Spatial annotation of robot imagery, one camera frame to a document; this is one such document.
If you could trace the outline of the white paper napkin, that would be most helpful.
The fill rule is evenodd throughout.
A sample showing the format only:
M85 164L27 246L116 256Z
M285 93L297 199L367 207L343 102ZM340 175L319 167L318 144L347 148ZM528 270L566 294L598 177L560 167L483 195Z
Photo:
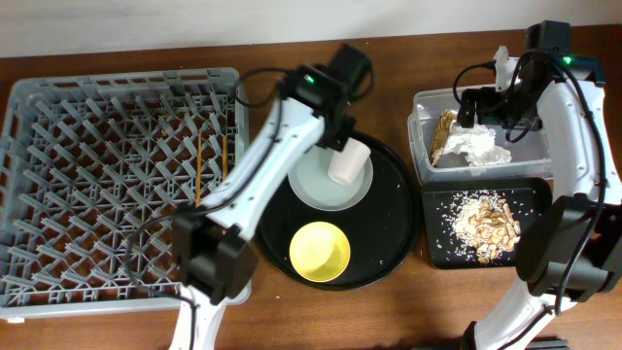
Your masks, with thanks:
M464 154L469 166L510 163L511 152L496 144L496 136L497 133L485 125L465 128L453 123L443 154Z

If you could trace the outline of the pink plastic cup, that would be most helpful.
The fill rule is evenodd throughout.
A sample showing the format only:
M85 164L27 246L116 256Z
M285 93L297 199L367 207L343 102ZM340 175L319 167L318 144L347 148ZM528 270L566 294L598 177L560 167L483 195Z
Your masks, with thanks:
M371 150L365 143L349 138L342 151L335 151L331 158L328 176L340 185L351 185L363 169Z

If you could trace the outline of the gold foil snack wrapper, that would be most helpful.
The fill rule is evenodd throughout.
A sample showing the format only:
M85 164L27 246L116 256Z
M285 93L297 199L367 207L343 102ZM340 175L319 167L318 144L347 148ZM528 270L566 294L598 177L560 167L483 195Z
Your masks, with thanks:
M453 110L446 110L438 119L434 129L429 162L432 167L438 167L440 159L444 153L451 125L457 120L457 113Z

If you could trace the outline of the white round plate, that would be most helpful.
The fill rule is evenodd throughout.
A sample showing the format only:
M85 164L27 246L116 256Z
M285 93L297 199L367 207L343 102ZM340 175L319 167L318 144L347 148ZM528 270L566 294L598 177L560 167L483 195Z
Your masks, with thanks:
M328 168L335 150L313 146L288 173L290 186L296 196L307 205L324 211L341 211L356 205L367 194L373 180L373 166L369 158L355 181L340 185L328 176Z

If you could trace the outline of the wooden chopstick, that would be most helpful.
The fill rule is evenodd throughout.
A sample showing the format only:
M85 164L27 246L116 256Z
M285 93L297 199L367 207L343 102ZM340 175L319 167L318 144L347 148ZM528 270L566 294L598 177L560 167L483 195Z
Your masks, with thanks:
M223 153L222 153L222 178L223 180L226 178L227 174L228 174L228 143L227 143L227 137L226 135L223 136L222 139L222 144L223 144Z
M202 133L200 129L197 134L197 156L196 156L196 177L195 177L195 207L200 206L201 202L201 175L202 175Z

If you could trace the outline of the yellow bowl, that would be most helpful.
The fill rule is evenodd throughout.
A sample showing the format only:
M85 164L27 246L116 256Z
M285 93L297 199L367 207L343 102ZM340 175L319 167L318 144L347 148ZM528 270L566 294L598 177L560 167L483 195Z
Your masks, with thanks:
M344 231L336 225L312 222L294 234L289 256L294 271L303 279L327 283L346 270L351 246Z

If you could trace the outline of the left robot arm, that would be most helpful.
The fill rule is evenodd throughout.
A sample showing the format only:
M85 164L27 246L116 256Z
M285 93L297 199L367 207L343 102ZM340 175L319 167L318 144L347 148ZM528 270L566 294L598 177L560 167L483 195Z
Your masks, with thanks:
M171 348L214 348L225 309L251 293L259 264L252 240L264 208L312 147L344 148L356 124L347 111L369 93L361 84L373 81L369 57L350 45L326 66L286 71L244 156L198 207L184 205L175 213L173 259L182 301Z

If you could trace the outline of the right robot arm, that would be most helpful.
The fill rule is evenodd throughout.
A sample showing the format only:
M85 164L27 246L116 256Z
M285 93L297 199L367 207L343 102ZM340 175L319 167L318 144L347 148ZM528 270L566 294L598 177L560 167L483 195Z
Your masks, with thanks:
M522 235L509 291L469 324L462 349L541 349L555 318L621 278L621 180L604 119L605 77L596 58L573 54L570 25L546 20L525 33L523 53L499 49L493 87L456 91L459 124L507 131L542 126L553 201Z

